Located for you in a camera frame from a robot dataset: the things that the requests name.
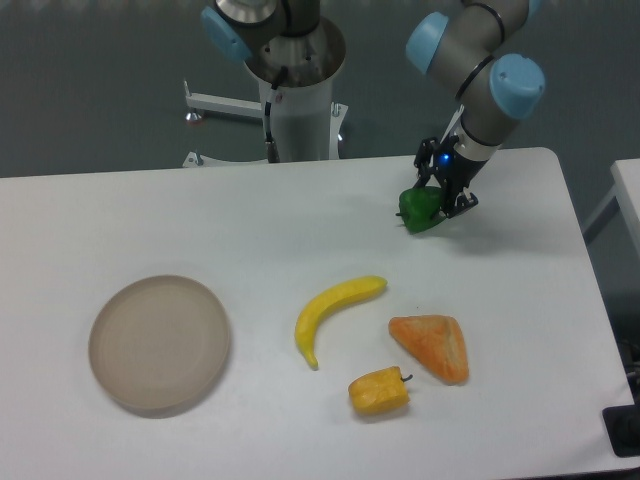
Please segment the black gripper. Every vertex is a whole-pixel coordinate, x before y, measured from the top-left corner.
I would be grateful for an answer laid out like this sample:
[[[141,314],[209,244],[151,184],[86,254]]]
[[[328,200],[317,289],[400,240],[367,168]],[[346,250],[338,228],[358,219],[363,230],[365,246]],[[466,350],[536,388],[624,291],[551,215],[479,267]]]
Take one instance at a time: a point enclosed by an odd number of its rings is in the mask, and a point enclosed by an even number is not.
[[[441,143],[436,137],[421,141],[413,162],[414,188],[424,188],[434,178],[443,194],[431,220],[451,219],[478,205],[474,193],[462,192],[497,150],[497,145],[478,143],[466,134],[450,134]]]

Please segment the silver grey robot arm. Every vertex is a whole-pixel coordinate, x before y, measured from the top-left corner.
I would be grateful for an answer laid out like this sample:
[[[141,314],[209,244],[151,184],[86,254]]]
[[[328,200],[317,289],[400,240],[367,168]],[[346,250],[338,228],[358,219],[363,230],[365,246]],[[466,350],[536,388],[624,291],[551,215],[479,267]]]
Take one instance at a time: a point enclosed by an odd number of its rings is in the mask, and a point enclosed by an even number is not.
[[[459,115],[416,152],[414,186],[399,198],[406,229],[418,233],[475,207],[472,179],[529,117],[545,77],[531,59],[495,51],[538,10],[535,1],[468,1],[449,18],[427,15],[405,54],[454,95]],[[215,1],[200,15],[209,39],[257,80],[271,163],[324,160],[330,153],[331,93],[346,57],[337,26],[316,1]]]

